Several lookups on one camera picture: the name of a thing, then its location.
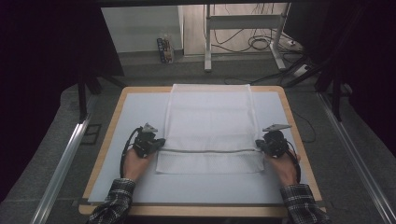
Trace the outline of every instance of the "metal stand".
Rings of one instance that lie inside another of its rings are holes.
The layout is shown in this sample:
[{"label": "metal stand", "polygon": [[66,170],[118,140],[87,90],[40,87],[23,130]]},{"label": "metal stand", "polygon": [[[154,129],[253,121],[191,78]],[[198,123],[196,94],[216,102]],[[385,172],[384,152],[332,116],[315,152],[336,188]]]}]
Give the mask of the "metal stand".
[{"label": "metal stand", "polygon": [[210,16],[210,5],[206,5],[205,71],[210,72],[212,70],[211,31],[230,29],[277,29],[274,42],[270,44],[270,49],[278,69],[281,71],[286,70],[282,57],[277,50],[277,45],[285,25],[289,6],[290,3],[287,3],[280,15]]}]

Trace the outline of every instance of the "power strip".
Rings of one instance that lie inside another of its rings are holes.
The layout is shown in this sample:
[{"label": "power strip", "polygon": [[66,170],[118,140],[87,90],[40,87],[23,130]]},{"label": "power strip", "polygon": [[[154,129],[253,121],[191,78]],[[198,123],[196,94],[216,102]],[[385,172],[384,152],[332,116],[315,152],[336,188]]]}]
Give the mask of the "power strip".
[{"label": "power strip", "polygon": [[309,69],[311,69],[311,67],[309,65],[303,64],[297,71],[294,72],[294,76],[295,77],[299,77],[302,74],[304,74],[306,71],[308,71]]}]

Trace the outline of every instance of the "gray floor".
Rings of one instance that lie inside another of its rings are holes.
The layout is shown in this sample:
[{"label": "gray floor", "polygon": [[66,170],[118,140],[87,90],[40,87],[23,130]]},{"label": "gray floor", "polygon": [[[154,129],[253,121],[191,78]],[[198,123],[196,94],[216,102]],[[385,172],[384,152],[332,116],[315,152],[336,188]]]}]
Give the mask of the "gray floor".
[{"label": "gray floor", "polygon": [[[130,86],[171,86],[174,83],[224,84],[226,77],[255,80],[277,72],[270,54],[229,55],[213,59],[212,73],[205,73],[203,57],[181,57],[173,64],[160,64],[157,54],[122,54],[125,77],[119,80]],[[246,82],[227,79],[232,84]],[[279,77],[265,79],[256,85],[276,85]],[[318,182],[319,190],[333,223],[383,223],[368,191],[353,166],[346,150],[331,125],[313,85],[316,77],[285,89],[304,147]],[[92,114],[91,124],[102,126],[98,140],[82,140],[47,223],[84,223],[78,203],[91,175],[106,129],[121,89],[100,78],[103,92]],[[28,223],[36,210],[51,176],[62,157],[67,142],[78,122],[76,86],[64,91],[58,114],[37,153],[7,198],[0,204],[0,223]],[[362,159],[393,208],[396,206],[396,160],[375,134],[348,104],[341,101],[343,124],[359,149]],[[136,223],[224,223],[224,219],[182,220],[165,218],[136,219]],[[267,223],[269,220],[248,219],[240,223]]]}]

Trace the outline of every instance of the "wearable device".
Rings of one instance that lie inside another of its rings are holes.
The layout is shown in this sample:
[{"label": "wearable device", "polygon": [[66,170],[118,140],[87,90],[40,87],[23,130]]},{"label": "wearable device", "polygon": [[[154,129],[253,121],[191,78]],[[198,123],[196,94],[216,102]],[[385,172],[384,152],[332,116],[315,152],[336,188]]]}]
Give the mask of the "wearable device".
[{"label": "wearable device", "polygon": [[268,132],[263,136],[262,139],[256,140],[256,146],[259,147],[265,154],[273,158],[280,158],[283,154],[288,154],[297,172],[297,183],[301,181],[301,167],[297,160],[297,155],[294,155],[289,151],[288,140],[283,136],[281,129],[290,128],[289,125],[274,124],[266,129],[264,132]]},{"label": "wearable device", "polygon": [[[131,144],[131,139],[136,132],[137,137],[134,139],[134,143]],[[146,158],[149,154],[154,153],[160,147],[163,147],[165,144],[165,139],[154,139],[156,132],[158,132],[157,129],[146,123],[144,127],[140,126],[131,133],[131,136],[125,143],[124,150],[122,151],[120,161],[120,177],[123,177],[123,164],[125,162],[126,152],[128,151],[130,145],[134,145],[134,151],[140,158]]]}]

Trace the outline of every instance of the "hand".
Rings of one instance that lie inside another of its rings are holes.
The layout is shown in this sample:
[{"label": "hand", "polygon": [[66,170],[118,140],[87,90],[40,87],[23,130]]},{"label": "hand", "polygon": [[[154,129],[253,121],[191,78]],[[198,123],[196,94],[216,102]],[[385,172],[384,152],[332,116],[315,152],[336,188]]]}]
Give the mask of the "hand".
[{"label": "hand", "polygon": [[[265,158],[271,162],[276,173],[279,176],[280,183],[283,187],[289,185],[296,185],[297,183],[297,171],[294,167],[293,161],[289,157],[288,154],[283,154],[280,158],[273,158],[268,155],[265,155]],[[300,161],[301,157],[297,154],[297,161]]]},{"label": "hand", "polygon": [[136,182],[145,173],[150,161],[154,158],[154,154],[152,153],[146,158],[140,158],[133,148],[128,149],[123,165],[124,178],[132,179]]}]

